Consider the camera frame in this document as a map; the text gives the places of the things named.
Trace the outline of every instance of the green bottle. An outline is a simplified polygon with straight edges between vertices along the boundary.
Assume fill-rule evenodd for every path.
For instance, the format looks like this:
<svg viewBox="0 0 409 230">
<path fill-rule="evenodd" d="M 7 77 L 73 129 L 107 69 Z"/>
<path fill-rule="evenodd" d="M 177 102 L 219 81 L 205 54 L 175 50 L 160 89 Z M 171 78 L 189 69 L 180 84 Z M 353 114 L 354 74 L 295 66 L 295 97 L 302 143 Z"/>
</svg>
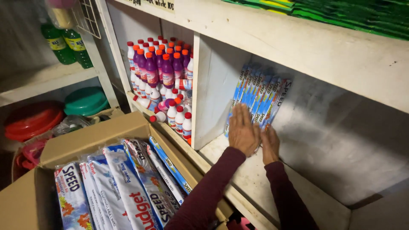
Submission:
<svg viewBox="0 0 409 230">
<path fill-rule="evenodd" d="M 73 64 L 75 62 L 74 53 L 67 43 L 65 43 L 64 38 L 61 36 L 60 30 L 43 18 L 40 19 L 40 22 L 41 33 L 49 43 L 57 59 L 63 65 Z"/>
<path fill-rule="evenodd" d="M 81 64 L 82 68 L 88 69 L 93 67 L 81 35 L 73 29 L 63 29 L 61 30 L 61 33 L 69 47 L 74 51 L 75 59 Z"/>
</svg>

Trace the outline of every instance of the human hand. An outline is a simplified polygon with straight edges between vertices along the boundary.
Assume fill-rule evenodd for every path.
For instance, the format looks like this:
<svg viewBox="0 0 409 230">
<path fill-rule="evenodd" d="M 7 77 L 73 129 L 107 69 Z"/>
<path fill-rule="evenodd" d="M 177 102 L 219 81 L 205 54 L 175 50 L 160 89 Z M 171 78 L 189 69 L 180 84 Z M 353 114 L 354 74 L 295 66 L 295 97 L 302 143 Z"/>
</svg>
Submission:
<svg viewBox="0 0 409 230">
<path fill-rule="evenodd" d="M 261 142 L 263 144 L 263 163 L 268 165 L 279 160 L 280 139 L 273 127 L 269 127 L 267 132 L 261 132 Z"/>
<path fill-rule="evenodd" d="M 252 125 L 246 104 L 233 107 L 229 124 L 229 146 L 242 151 L 246 157 L 253 155 L 260 144 L 260 126 L 258 123 Z"/>
</svg>

